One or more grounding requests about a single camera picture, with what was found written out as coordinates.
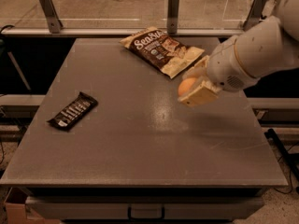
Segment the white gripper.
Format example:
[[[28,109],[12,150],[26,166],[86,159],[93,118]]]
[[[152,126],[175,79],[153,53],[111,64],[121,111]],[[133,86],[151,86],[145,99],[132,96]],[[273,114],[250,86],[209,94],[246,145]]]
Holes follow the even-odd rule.
[[[182,77],[199,78],[207,76],[224,91],[241,91],[255,85],[258,78],[252,76],[245,68],[239,58],[236,41],[237,35],[233,35],[226,41],[220,43],[210,56],[204,56]],[[187,106],[203,105],[213,102],[218,98],[220,88],[208,80],[196,80],[191,88],[178,101]]]

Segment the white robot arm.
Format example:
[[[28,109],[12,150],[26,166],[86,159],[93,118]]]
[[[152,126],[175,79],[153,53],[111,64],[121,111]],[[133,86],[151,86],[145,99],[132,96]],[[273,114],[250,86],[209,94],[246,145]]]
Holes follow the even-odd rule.
[[[178,101],[210,103],[221,91],[242,91],[262,77],[299,64],[299,0],[279,0],[274,13],[242,35],[219,44],[183,76],[194,80]]]

